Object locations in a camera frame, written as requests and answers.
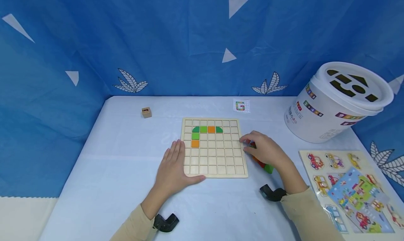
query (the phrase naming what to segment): orange square block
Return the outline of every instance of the orange square block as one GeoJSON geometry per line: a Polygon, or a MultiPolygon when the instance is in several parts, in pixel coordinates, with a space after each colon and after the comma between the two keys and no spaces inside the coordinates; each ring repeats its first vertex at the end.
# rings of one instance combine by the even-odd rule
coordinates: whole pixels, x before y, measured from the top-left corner
{"type": "Polygon", "coordinates": [[[191,141],[191,147],[198,148],[199,147],[199,140],[192,140],[191,141]]]}
{"type": "Polygon", "coordinates": [[[208,126],[208,133],[215,133],[215,127],[214,126],[208,126]]]}

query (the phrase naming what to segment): white tablecloth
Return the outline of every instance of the white tablecloth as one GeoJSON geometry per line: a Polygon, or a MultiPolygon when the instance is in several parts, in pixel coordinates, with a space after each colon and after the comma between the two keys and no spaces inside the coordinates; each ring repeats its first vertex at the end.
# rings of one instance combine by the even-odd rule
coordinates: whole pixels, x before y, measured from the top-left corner
{"type": "MultiPolygon", "coordinates": [[[[40,240],[109,240],[153,185],[165,149],[181,137],[183,117],[238,118],[242,134],[258,130],[279,143],[307,184],[298,150],[366,151],[351,129],[323,144],[295,137],[283,120],[294,97],[237,99],[250,100],[250,114],[234,113],[233,97],[114,96],[107,100],[40,240]],[[141,117],[143,107],[151,108],[151,118],[141,117]]],[[[248,157],[247,166],[247,179],[207,179],[170,198],[160,214],[167,218],[175,213],[180,222],[171,233],[158,233],[156,240],[299,240],[280,203],[266,201],[258,191],[265,184],[281,187],[279,174],[267,174],[248,157]]],[[[403,208],[377,171],[383,187],[394,195],[391,200],[403,208]]]]}

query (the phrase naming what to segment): white bucket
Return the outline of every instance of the white bucket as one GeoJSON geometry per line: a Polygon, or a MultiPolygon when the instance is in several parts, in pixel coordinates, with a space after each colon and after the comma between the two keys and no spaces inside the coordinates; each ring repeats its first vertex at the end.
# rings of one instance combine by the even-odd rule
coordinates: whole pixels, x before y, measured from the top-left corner
{"type": "Polygon", "coordinates": [[[322,65],[287,108],[287,127],[299,138],[322,143],[393,101],[386,81],[372,71],[345,62],[322,65]]]}

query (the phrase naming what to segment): wooden puzzle board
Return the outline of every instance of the wooden puzzle board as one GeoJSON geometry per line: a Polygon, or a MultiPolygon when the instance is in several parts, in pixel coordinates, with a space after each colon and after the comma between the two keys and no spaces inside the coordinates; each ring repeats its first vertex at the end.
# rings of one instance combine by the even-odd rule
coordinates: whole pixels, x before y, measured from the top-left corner
{"type": "Polygon", "coordinates": [[[386,190],[383,190],[375,171],[369,164],[366,156],[361,151],[318,151],[301,150],[300,158],[309,176],[311,187],[317,195],[324,210],[332,219],[337,230],[342,233],[347,241],[402,241],[404,237],[404,220],[401,217],[402,212],[389,202],[381,210],[384,215],[385,230],[389,233],[362,233],[358,227],[346,216],[345,212],[336,205],[328,196],[328,191],[340,177],[351,167],[355,167],[371,183],[380,188],[387,196],[391,197],[386,190]]]}
{"type": "Polygon", "coordinates": [[[240,123],[232,118],[187,117],[182,120],[184,172],[207,178],[247,178],[240,123]]]}

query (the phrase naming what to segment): beige sleeve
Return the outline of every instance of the beige sleeve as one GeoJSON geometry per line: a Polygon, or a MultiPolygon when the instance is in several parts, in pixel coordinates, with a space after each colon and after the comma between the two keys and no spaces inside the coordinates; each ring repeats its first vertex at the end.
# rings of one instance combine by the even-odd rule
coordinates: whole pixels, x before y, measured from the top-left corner
{"type": "Polygon", "coordinates": [[[157,232],[153,224],[154,218],[149,220],[139,204],[110,241],[150,241],[157,232]]]}
{"type": "Polygon", "coordinates": [[[295,224],[302,241],[344,241],[324,211],[311,188],[281,199],[289,219],[295,224]]]}

